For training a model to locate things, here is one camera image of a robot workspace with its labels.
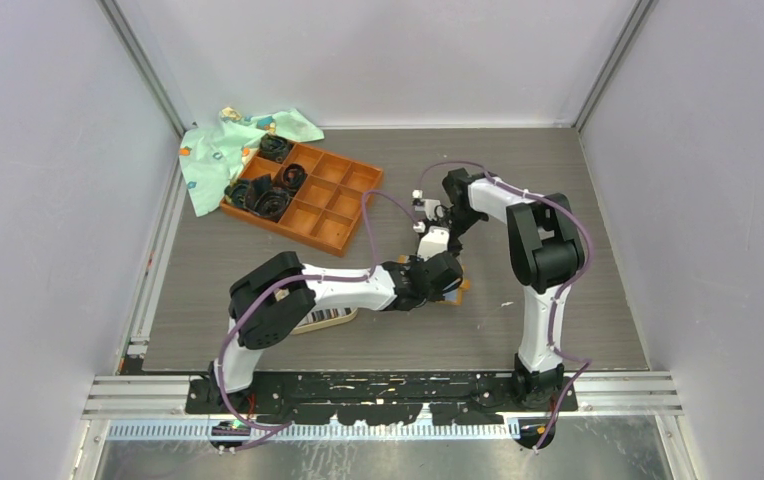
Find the oval wooden card tray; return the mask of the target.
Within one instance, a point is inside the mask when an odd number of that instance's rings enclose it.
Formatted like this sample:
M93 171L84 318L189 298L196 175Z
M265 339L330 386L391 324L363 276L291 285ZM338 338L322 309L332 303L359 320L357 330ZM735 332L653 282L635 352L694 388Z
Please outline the oval wooden card tray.
M310 312L291 331L292 335L310 333L316 330L338 326L352 321L358 311L351 308L325 309Z

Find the orange leather card holder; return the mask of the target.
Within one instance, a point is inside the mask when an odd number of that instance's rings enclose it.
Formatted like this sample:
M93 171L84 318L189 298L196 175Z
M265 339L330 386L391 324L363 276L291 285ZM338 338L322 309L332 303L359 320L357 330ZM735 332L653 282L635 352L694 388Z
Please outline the orange leather card holder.
M467 269L465 266L462 267L462 273L463 276L459 280L454 281L443 290L442 296L436 300L436 303L455 306L462 304L464 294L471 288L471 282L466 275Z

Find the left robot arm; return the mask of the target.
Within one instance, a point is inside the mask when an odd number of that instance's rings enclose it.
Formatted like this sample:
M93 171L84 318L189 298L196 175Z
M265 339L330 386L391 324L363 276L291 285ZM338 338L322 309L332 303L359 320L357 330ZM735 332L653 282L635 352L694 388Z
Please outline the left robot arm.
M210 398L227 413L243 409L262 352L313 312L410 311L442 300L463 277L461 264L448 252L368 269L321 268L301 263L294 251L279 253L230 287L230 327L213 361Z

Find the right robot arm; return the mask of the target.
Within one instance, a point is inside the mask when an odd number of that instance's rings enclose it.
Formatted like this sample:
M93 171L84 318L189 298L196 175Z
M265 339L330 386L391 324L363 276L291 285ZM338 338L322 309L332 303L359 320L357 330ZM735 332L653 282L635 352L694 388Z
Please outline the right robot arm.
M564 382L563 359L555 351L562 303L568 282L585 265L579 229L568 217L570 202L562 193L527 193L464 168L449 171L442 187L450 201L445 219L454 255L463 249L460 237L477 222L495 218L506 226L510 265L524 287L524 330L511 388L520 407L538 410Z

